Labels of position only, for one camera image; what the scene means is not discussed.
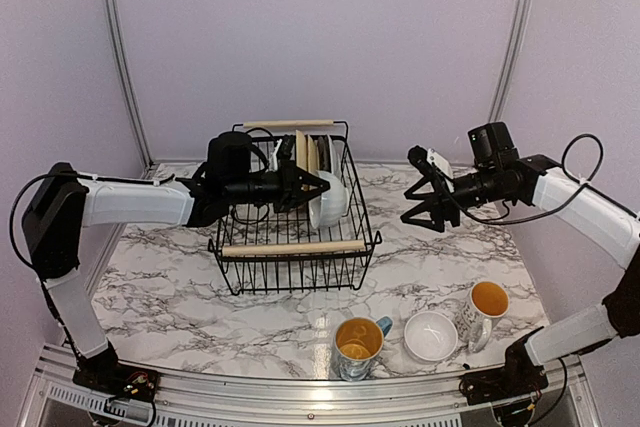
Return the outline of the large white bowl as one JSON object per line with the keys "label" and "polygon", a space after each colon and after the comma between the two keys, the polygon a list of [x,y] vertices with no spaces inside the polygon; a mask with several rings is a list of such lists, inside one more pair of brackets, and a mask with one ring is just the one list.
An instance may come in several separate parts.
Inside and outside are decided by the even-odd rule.
{"label": "large white bowl", "polygon": [[337,225],[348,209],[349,194],[343,182],[333,173],[318,170],[316,176],[329,183],[329,189],[308,203],[313,229]]}

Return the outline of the cream bird pattern plate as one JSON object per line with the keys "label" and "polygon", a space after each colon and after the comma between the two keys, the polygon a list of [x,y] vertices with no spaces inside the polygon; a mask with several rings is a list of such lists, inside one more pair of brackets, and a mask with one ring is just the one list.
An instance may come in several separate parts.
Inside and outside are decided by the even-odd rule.
{"label": "cream bird pattern plate", "polygon": [[307,136],[307,169],[313,175],[319,170],[318,147],[316,140],[311,135]]}

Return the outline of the red and teal plate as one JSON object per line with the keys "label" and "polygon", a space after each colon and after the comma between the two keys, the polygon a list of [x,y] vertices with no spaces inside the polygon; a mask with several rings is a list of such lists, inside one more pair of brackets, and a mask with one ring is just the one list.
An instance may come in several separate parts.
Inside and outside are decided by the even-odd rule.
{"label": "red and teal plate", "polygon": [[327,136],[327,144],[328,144],[328,151],[329,151],[329,157],[330,157],[330,172],[334,176],[336,176],[339,180],[342,180],[343,177],[341,173],[340,161],[338,159],[338,154],[337,154],[334,141],[330,135]]}

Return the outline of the black wire dish rack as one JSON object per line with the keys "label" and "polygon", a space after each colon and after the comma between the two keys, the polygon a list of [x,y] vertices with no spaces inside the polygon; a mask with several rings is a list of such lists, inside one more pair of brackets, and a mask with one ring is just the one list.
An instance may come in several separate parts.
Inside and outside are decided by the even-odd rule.
{"label": "black wire dish rack", "polygon": [[330,135],[348,190],[346,214],[333,227],[313,229],[308,206],[276,213],[271,205],[237,205],[216,224],[209,240],[231,294],[358,290],[374,250],[382,242],[371,227],[365,198],[349,147],[349,125],[310,131]]}

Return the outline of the small white bowl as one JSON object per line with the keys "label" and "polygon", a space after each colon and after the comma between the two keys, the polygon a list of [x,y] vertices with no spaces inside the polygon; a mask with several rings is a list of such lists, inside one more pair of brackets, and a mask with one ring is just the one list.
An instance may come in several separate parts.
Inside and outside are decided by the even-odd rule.
{"label": "small white bowl", "polygon": [[456,350],[458,333],[443,314],[425,311],[414,314],[405,324],[404,346],[408,354],[421,362],[440,362]]}

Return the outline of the grey reindeer plate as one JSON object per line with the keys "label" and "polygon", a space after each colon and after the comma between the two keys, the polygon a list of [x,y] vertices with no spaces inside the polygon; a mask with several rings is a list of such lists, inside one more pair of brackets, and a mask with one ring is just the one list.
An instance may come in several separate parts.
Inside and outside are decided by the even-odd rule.
{"label": "grey reindeer plate", "polygon": [[319,136],[316,140],[318,150],[318,167],[322,171],[332,171],[331,154],[329,151],[329,138],[327,135]]}

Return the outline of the pale yellow round plate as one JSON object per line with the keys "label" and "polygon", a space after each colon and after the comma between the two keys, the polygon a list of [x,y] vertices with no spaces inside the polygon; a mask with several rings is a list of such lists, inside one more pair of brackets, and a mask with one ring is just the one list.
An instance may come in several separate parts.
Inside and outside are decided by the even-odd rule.
{"label": "pale yellow round plate", "polygon": [[295,132],[295,160],[298,168],[308,170],[307,136],[300,130]]}

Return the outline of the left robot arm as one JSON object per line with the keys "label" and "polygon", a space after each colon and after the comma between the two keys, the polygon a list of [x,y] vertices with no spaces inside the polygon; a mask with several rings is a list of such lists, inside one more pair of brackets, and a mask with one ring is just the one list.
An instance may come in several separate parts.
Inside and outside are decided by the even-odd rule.
{"label": "left robot arm", "polygon": [[[104,177],[58,162],[33,179],[38,189],[21,220],[28,253],[18,258],[36,273],[79,368],[102,390],[119,391],[127,377],[79,277],[82,229],[129,223],[202,228],[235,205],[270,204],[287,212],[329,191],[327,181],[291,160],[287,145],[277,142],[270,165],[250,134],[227,131],[210,140],[206,160],[188,178]],[[252,169],[252,157],[265,162],[261,169]]]}

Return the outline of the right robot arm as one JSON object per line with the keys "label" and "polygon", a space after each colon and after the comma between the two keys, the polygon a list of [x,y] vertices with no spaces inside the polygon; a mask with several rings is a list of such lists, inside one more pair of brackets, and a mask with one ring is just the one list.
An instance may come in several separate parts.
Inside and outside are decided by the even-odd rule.
{"label": "right robot arm", "polygon": [[596,305],[516,340],[501,366],[467,372],[461,391],[474,404],[542,390],[548,385],[546,364],[638,336],[639,215],[595,188],[591,176],[572,174],[564,159],[521,156],[503,122],[476,127],[468,139],[474,170],[464,176],[455,176],[433,149],[408,151],[421,178],[404,194],[417,204],[402,214],[403,223],[442,233],[463,217],[492,226],[556,217],[623,270],[614,290]]}

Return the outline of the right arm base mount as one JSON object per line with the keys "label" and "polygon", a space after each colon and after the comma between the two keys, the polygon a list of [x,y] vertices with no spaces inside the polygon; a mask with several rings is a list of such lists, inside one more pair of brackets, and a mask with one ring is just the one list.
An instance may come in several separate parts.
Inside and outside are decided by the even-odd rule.
{"label": "right arm base mount", "polygon": [[459,391],[470,406],[537,394],[549,386],[543,368],[534,368],[521,377],[510,376],[504,367],[467,371],[460,380]]}

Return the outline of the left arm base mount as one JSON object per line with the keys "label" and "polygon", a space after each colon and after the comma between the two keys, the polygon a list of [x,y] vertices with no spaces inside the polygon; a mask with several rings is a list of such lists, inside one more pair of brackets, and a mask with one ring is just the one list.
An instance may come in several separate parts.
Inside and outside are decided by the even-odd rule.
{"label": "left arm base mount", "polygon": [[116,363],[106,367],[77,369],[73,382],[116,399],[151,402],[155,399],[159,372]]}

